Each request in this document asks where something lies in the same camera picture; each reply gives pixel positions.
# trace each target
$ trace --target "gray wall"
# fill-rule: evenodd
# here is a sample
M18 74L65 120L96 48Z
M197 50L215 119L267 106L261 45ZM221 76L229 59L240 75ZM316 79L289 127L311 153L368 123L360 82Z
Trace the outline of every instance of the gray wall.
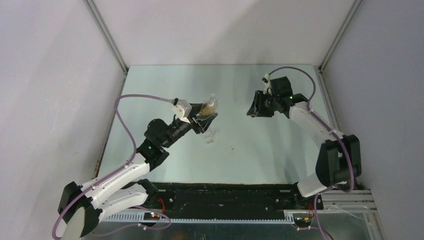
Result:
M422 0L364 1L324 73L390 240L424 236L423 13Z
M0 239L52 239L91 179L123 74L83 1L0 3Z
M97 0L127 65L318 65L354 0Z

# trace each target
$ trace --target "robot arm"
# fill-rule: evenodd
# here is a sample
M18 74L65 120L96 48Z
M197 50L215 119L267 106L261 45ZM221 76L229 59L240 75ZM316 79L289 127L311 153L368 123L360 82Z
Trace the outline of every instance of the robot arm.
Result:
M352 163L353 175L357 177L361 174L360 145L355 135L346 136L341 131L330 127L330 124L308 107L308 100L305 96L301 93L293 94L287 77L270 79L267 74L262 81L265 83L265 90L255 92L247 115L270 118L276 111L282 113L311 136L319 148L315 172L296 183L297 189L303 197L310 197L330 186L343 184L349 180L350 173L346 156L333 133L346 146Z
M120 166L106 174L105 176L111 176L101 183L103 177L97 177L79 186L71 182L64 188L58 208L59 214L77 196L87 192L64 214L63 220L68 223L75 212L84 207L84 228L81 234L83 237L112 214L142 205L149 200L156 201L154 198L158 190L147 179L122 188L161 165L169 156L164 148L169 148L190 130L194 130L196 134L204 133L218 115L215 111L209 111L210 114L207 115L200 114L207 107L204 103L191 104L176 98L173 111L178 118L174 117L171 124L166 124L162 119L152 120L144 133L146 139L137 148L131 162L127 160L124 167Z

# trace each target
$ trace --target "purple cable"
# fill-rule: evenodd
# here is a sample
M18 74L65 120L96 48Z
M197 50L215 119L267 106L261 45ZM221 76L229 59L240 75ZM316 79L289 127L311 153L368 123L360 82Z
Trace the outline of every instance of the purple cable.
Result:
M354 177L354 170L353 170L353 167L352 167L352 163L351 163L351 157L349 156L349 153L348 153L348 150L346 149L346 146L345 146L345 144L343 143L343 141L340 139L340 137L339 136L337 136L337 134L335 134L334 132L332 132L332 129L331 129L331 127L330 126L328 126L326 123L325 123L325 121L324 120L322 120L317 114L315 114L313 111L311 111L311 100L312 100L312 98L314 97L314 95L315 95L315 91L316 91L316 89L317 89L317 86L315 85L315 82L314 82L314 79L311 77L311 75L309 75L306 71L304 71L304 70L302 70L302 69L300 69L300 68L297 68L297 67L294 67L294 66L282 66L282 67L279 67L279 68L277 68L277 69L274 69L273 71L271 71L270 73L269 73L269 75L271 75L271 74L273 74L273 73L275 73L276 71L278 71L278 70L282 70L282 69L293 69L293 70L296 70L296 71L299 71L299 72L301 72L301 73L303 73L303 74L305 74L308 78L309 78L309 80L312 82L312 85L313 85L313 91L312 91L312 94L310 95L310 97L309 97L309 99L307 100L307 104L306 104L306 109L309 111L309 113L310 113L310 115L313 117L313 118L315 118L329 133L331 133L331 135L337 140L337 142L340 144L340 146L341 146L341 149L343 150L343 153L344 153L344 155L346 156L346 161L347 161L347 167L349 168L349 181L350 181L350 183L349 183L349 191L348 192L351 192L353 189L354 189L354 184L355 184L355 177ZM325 233L327 233L328 234L328 232L327 231L325 231L322 227L321 227L321 224L320 224L320 220L319 220L319 218L318 218L318 213L317 213L317 200L318 200L318 196L319 195L321 195L321 194L323 194L323 193L325 193L325 192L327 192L327 191L330 191L331 189L333 189L334 187L333 186L330 186L330 187L328 187L327 189L325 189L324 191L321 191L321 192L319 192L319 193L317 193L316 195L315 195L315 198L314 198L314 201L313 201L313 208L314 208L314 211L315 211L315 217L316 217L316 222L318 223L318 229L319 229L319 231L321 232L321 235L322 235L322 237L325 239L325 240L327 240L327 238L326 238L326 235L325 235Z
M313 85L312 94L310 95L310 97L308 98L307 103L306 103L306 108L309 111L311 109L310 108L311 100L312 100L312 98L315 95L315 91L317 90L317 86L315 85L314 79L311 77L311 75L309 75L309 73L307 73L306 71L304 71L304 70L302 70L302 69L300 69L298 67L295 67L295 66L282 66L282 67L279 67L277 69L272 70L269 73L269 75L271 75L271 74L273 74L273 73L275 73L275 72L277 72L278 70L281 70L281 69L293 69L293 70L299 71L299 72L305 74L309 78L309 80L312 82L312 85Z
M143 206L134 206L134 207L135 208L138 208L138 209L143 209L143 210L146 210L146 211L149 211L149 212L153 212L155 214L158 214L158 215L162 216L166 220L168 220L168 225L162 226L162 227L151 227L151 226L146 226L146 225L143 225L143 224L140 223L141 226L143 226L143 228L151 229L151 230L162 230L162 229L166 229L169 226L171 226L171 223L172 223L171 222L171 219L167 215L165 215L165 214L163 214L161 212L153 211L153 210L151 210L149 208L146 208L146 207L143 207ZM131 224L124 225L124 226L122 226L120 228L117 228L117 229L115 229L113 231L107 232L107 233L93 233L92 235L95 236L95 237L105 237L105 236L109 236L109 235L115 234L115 233L117 233L117 232L119 232L119 231L121 231L123 229L130 228L130 227L138 227L138 226L139 226L139 223L131 223Z
M128 160L128 163L130 163L134 157L136 156L137 153L137 146L136 146L136 141L134 140L133 135L131 134L130 130L128 129L127 125L125 125L124 120L122 120L122 117L118 111L118 105L121 99L124 98L133 98L133 97L139 97L139 98L149 98L149 99L156 99L159 101L163 101L163 102L167 102L167 103L172 103L173 100L171 99L167 99L167 98L162 98L162 97L158 97L158 96L152 96L152 95L145 95L145 94L127 94L127 95L122 95L119 96L116 100L115 100L115 105L114 105L114 110L116 112L116 116L118 117L120 123L122 124L123 128L125 129L126 133L128 134L129 138L131 139L132 142L132 146L134 148L131 157ZM123 169L125 169L125 164L123 166L121 166L120 168L116 169L115 171L109 173L108 175L106 175L105 177L103 177L102 179L100 179L99 181L97 181L93 186L97 187L98 185L102 184L103 182L105 182L106 180L110 179L112 176L116 175L117 173L119 173L120 171L122 171ZM74 205L80 198L82 198L86 193L88 193L90 190L93 189L93 186L87 187L87 189L85 189L84 191L82 191L78 196L76 196L76 198L74 198L62 211L62 213L59 215L59 217L57 218L56 222L54 223L53 226L53 231L51 233L51 236L53 237L54 240L60 240L61 238L58 237L56 235L56 230L58 229L59 223L61 222L61 219L65 216L65 214L68 212L68 210L72 207L72 205Z

